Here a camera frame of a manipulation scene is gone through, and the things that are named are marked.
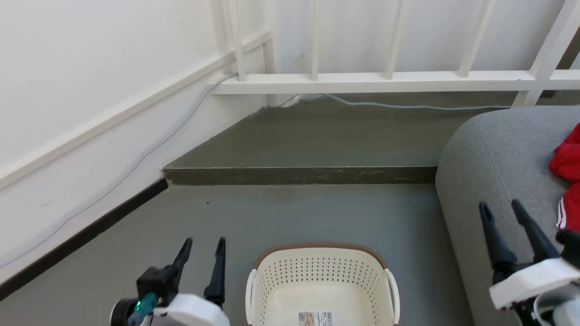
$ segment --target white perforated basket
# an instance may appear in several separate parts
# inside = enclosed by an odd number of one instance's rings
[[[299,313],[322,311],[332,312],[332,326],[392,326],[400,314],[397,283],[385,261],[350,244],[266,251],[250,273],[245,301],[253,326],[298,326]]]

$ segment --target concrete floor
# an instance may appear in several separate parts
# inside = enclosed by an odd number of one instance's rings
[[[232,325],[246,324],[255,259],[302,241],[350,242],[382,255],[400,289],[401,325],[472,325],[432,184],[172,187],[2,301],[0,325],[107,325],[113,304],[136,295],[138,276],[170,263],[188,236],[194,247],[180,289],[199,295],[218,238],[227,238]]]
[[[338,94],[350,102],[439,107],[510,106],[517,92]],[[538,105],[580,104],[560,91]],[[437,166],[447,140],[469,118],[492,111],[349,107],[326,97],[267,108],[166,168]]]

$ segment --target white stripe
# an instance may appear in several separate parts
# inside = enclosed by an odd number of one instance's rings
[[[562,199],[560,199],[560,207],[559,209],[561,210],[561,215],[562,215],[562,221],[560,222],[560,228],[563,229],[566,227],[566,207],[564,206],[564,197],[562,197]]]
[[[556,222],[556,227],[560,228],[560,223],[562,223],[562,199],[558,202],[558,222]]]

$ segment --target white robot arm casing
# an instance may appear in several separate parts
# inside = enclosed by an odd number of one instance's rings
[[[580,270],[563,258],[546,259],[493,285],[491,300],[496,309],[507,309],[514,302],[525,301],[578,279]]]
[[[177,294],[168,307],[158,307],[141,326],[230,326],[216,304],[194,294]]]

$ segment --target cable on floor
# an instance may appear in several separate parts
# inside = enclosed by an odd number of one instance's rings
[[[375,103],[375,102],[349,102],[347,100],[343,100],[339,97],[336,97],[332,94],[322,93],[319,95],[329,97],[329,98],[336,100],[336,101],[339,101],[342,104],[347,105],[347,106],[378,106],[378,107],[386,107],[386,108],[430,108],[433,110],[444,110],[444,111],[479,110],[482,108],[511,108],[511,106],[506,106],[506,105],[484,105],[484,106],[469,106],[469,107],[439,107],[439,106],[429,106],[429,105],[406,106],[406,105],[392,105],[392,104],[383,104],[383,103]]]
[[[135,163],[132,165],[131,169],[128,170],[128,172],[126,174],[124,174],[124,176],[122,178],[120,178],[119,181],[117,181],[116,183],[114,183],[111,187],[106,188],[104,191],[101,192],[100,195],[95,196],[96,199],[93,199],[91,202],[91,204],[87,205],[85,208],[79,210],[78,212],[76,212],[75,214],[72,214],[71,216],[69,216],[66,219],[63,219],[63,221],[60,223],[60,225],[58,225],[56,227],[56,229],[54,230],[54,232],[52,232],[50,235],[48,235],[44,240],[42,240],[40,243],[38,243],[37,245],[34,245],[32,248],[24,251],[23,253],[19,254],[18,256],[16,256],[15,258],[11,259],[8,262],[2,262],[0,265],[0,268],[16,261],[17,259],[21,258],[22,256],[26,255],[27,253],[31,252],[32,250],[38,248],[40,245],[42,245],[43,243],[45,243],[48,239],[52,238],[60,229],[62,229],[62,227],[68,223],[68,221],[70,221],[71,219],[77,217],[80,213],[85,212],[87,209],[91,208],[94,206],[94,204],[97,204],[98,202],[100,202],[102,199],[104,199],[107,195],[109,195],[110,193],[113,192],[113,190],[115,190],[123,181],[125,181],[125,179],[127,179],[131,173],[133,173],[138,167],[139,165],[145,160],[145,158],[147,156],[149,156],[149,154],[153,153],[156,149],[158,149],[159,147],[161,147],[163,144],[165,144],[169,139],[171,139],[171,137],[173,137],[176,133],[178,133],[178,131],[180,131],[183,126],[185,126],[185,124],[191,119],[191,117],[193,116],[193,114],[197,111],[197,109],[200,107],[201,102],[204,100],[204,98],[214,89],[216,88],[219,84],[221,84],[222,82],[224,82],[227,79],[230,79],[231,77],[235,77],[238,74],[231,74],[231,75],[227,75],[225,77],[223,77],[222,79],[218,80],[215,84],[213,84],[210,88],[208,88],[204,94],[201,96],[201,98],[197,101],[197,103],[195,104],[195,106],[193,106],[193,109],[190,111],[189,115],[187,116],[187,118],[185,120],[183,120],[183,122],[176,128],[174,129],[167,137],[163,138],[162,141],[160,141],[156,146],[151,147],[145,154],[143,154],[139,160],[135,161]]]

